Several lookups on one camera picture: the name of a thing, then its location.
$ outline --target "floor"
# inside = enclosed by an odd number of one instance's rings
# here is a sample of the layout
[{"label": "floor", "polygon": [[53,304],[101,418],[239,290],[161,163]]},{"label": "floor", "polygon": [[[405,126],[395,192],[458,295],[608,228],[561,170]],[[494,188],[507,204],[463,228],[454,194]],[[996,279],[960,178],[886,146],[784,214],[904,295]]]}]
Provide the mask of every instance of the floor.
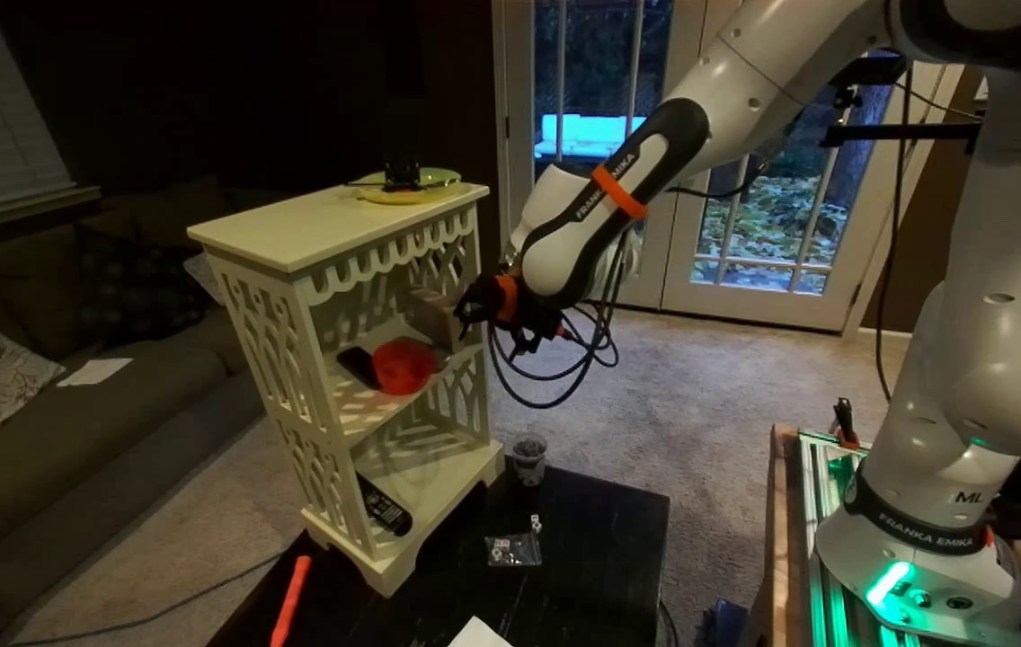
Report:
[{"label": "floor", "polygon": [[[752,604],[764,579],[771,425],[827,428],[839,394],[873,437],[886,399],[873,345],[827,333],[623,313],[623,367],[593,369],[561,410],[525,410],[494,388],[505,447],[535,434],[552,462],[674,501],[661,599],[682,642],[714,599]],[[146,619],[275,556],[297,534],[297,488],[256,425],[121,543],[41,604],[15,642]],[[209,642],[263,567],[155,623],[73,642]]]}]

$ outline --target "couch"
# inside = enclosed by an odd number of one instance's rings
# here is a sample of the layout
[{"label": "couch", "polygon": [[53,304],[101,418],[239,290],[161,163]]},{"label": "couch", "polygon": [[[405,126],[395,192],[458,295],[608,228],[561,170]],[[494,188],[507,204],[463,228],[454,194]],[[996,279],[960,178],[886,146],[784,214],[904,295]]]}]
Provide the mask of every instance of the couch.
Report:
[{"label": "couch", "polygon": [[220,304],[197,303],[182,321],[112,333],[90,315],[107,304],[94,298],[107,272],[90,249],[127,244],[121,263],[174,263],[196,252],[182,229],[212,214],[220,200],[197,188],[0,229],[0,333],[66,369],[90,357],[133,359],[90,388],[46,386],[0,425],[0,635],[258,418]]}]

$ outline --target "lattice shelf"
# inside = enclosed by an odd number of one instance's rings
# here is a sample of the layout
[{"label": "lattice shelf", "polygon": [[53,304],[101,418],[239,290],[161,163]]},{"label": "lattice shelf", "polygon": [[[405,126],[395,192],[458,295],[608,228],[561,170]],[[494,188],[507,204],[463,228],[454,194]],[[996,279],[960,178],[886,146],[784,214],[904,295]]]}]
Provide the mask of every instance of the lattice shelf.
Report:
[{"label": "lattice shelf", "polygon": [[[417,394],[360,386],[337,353],[417,337],[409,295],[450,303],[480,275],[481,199],[486,188],[460,183],[423,204],[362,204],[331,188],[192,228],[305,494],[305,528],[385,598],[444,516],[505,467],[489,437],[486,333],[454,340]],[[405,506],[405,534],[368,514],[360,476]]]}]

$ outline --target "red stick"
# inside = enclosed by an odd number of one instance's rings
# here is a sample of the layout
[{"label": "red stick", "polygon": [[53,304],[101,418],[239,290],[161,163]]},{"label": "red stick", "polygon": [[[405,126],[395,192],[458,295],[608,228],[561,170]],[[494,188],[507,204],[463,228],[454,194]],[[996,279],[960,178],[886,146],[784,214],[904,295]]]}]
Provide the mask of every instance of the red stick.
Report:
[{"label": "red stick", "polygon": [[297,598],[303,598],[303,585],[305,585],[305,576],[309,576],[309,552],[297,552],[296,556],[296,573],[293,573],[293,585],[289,585],[285,604],[279,604],[279,619],[271,629],[271,647],[285,647],[289,642],[293,625],[296,625],[296,609],[297,609]]}]

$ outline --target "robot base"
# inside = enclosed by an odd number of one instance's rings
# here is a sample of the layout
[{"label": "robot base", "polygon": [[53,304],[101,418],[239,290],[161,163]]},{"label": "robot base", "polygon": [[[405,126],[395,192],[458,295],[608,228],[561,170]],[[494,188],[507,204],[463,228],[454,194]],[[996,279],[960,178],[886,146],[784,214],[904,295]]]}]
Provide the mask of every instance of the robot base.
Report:
[{"label": "robot base", "polygon": [[996,534],[948,556],[833,510],[816,532],[816,556],[882,625],[945,642],[1021,642],[1021,567]]}]

